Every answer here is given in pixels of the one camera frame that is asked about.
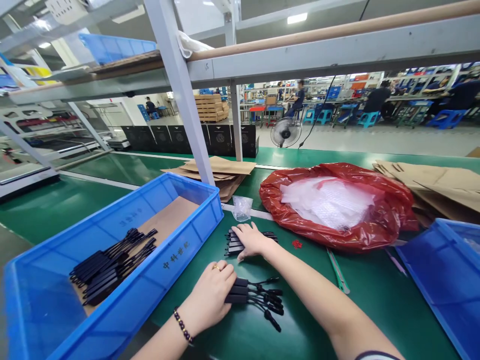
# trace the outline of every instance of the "red plastic bag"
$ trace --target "red plastic bag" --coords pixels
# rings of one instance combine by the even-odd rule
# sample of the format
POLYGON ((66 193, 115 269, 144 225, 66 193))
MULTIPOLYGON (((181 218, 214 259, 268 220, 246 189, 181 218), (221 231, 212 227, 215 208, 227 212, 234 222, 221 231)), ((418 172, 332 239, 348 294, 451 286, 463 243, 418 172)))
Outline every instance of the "red plastic bag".
POLYGON ((414 199, 402 183, 378 172, 346 162, 320 164, 312 168, 298 167, 276 170, 260 184, 260 199, 273 220, 294 233, 319 244, 353 253, 361 253, 392 244, 400 230, 418 230, 412 211, 414 199), (288 204, 282 203, 280 185, 288 186, 301 179, 330 176, 370 185, 384 192, 369 210, 369 220, 348 231, 337 231, 300 217, 288 204))

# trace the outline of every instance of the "small red object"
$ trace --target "small red object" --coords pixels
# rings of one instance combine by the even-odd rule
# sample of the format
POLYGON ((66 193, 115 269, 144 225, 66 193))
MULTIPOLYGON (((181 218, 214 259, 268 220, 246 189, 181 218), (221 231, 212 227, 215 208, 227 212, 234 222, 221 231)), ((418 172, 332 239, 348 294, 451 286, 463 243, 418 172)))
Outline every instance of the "small red object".
POLYGON ((301 249, 302 248, 302 243, 298 240, 292 241, 291 243, 295 249, 301 249))

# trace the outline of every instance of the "black box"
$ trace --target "black box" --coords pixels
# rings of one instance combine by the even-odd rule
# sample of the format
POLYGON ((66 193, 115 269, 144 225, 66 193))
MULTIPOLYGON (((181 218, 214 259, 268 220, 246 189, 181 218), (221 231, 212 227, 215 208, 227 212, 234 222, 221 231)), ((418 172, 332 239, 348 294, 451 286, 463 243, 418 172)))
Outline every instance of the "black box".
POLYGON ((157 144, 149 126, 122 126, 131 148, 136 151, 156 152, 157 144))
MULTIPOLYGON (((233 150, 230 156, 235 156, 234 126, 231 126, 231 143, 233 150)), ((255 125, 242 125, 241 130, 241 155, 244 158, 256 158, 259 153, 260 137, 257 136, 257 127, 255 125)))
POLYGON ((168 132, 170 133, 172 147, 172 153, 175 154, 191 154, 189 139, 185 132, 183 125, 169 125, 168 132))
POLYGON ((173 153, 174 146, 170 138, 169 128, 166 125, 153 125, 150 129, 156 141, 156 151, 159 153, 173 153))
POLYGON ((208 125, 210 134, 210 155, 230 156, 232 154, 232 135, 230 125, 208 125))
POLYGON ((208 125, 203 124, 201 126, 201 131, 203 132, 203 137, 205 138, 206 151, 208 155, 212 155, 212 147, 210 146, 210 136, 209 136, 209 127, 208 125))

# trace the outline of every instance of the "ceiling light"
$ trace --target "ceiling light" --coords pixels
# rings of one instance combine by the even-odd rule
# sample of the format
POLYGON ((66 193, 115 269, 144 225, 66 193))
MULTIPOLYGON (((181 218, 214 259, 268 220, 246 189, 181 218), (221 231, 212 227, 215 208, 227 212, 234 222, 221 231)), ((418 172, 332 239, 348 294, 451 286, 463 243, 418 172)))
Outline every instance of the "ceiling light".
POLYGON ((295 23, 305 21, 305 20, 307 20, 307 15, 308 14, 309 14, 308 12, 304 12, 303 14, 289 16, 288 19, 286 20, 286 22, 287 22, 287 24, 295 24, 295 23))

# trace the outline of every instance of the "worker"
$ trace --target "worker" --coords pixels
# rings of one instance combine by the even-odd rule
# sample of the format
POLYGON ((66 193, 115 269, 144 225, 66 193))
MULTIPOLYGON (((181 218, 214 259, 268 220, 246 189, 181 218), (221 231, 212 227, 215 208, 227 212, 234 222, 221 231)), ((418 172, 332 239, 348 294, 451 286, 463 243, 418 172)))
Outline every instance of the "worker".
POLYGON ((467 110, 475 102, 475 97, 480 92, 479 74, 469 74, 462 83, 441 94, 449 97, 446 102, 434 102, 424 120, 433 119, 442 110, 467 110))
POLYGON ((304 81, 298 81, 298 92, 295 96, 291 96, 288 101, 293 102, 290 109, 285 113, 286 118, 291 118, 294 116, 296 110, 301 110, 304 106, 305 99, 305 90, 304 90, 304 81))
POLYGON ((389 89, 390 81, 384 80, 381 82, 378 89, 373 90, 367 97, 364 113, 376 113, 382 109, 382 105, 387 101, 392 92, 389 89))
POLYGON ((450 76, 446 76, 441 81, 432 82, 426 87, 425 90, 423 90, 423 94, 437 93, 445 90, 445 87, 447 86, 449 80, 450 76))
MULTIPOLYGON (((338 359, 405 360, 348 296, 295 255, 265 237, 253 222, 251 226, 243 223, 231 229, 245 247, 238 261, 260 255, 271 264, 325 329, 338 359)), ((225 298, 236 278, 233 265, 225 260, 210 263, 191 294, 132 360, 179 359, 189 344, 187 338, 195 339, 230 311, 232 305, 226 304, 225 298)))
POLYGON ((279 81, 276 85, 279 87, 277 100, 282 101, 282 95, 284 94, 284 90, 282 89, 282 82, 279 81))
POLYGON ((157 112, 157 109, 155 108, 155 104, 150 101, 150 98, 148 96, 146 97, 146 104, 145 105, 146 105, 146 113, 148 115, 157 112))

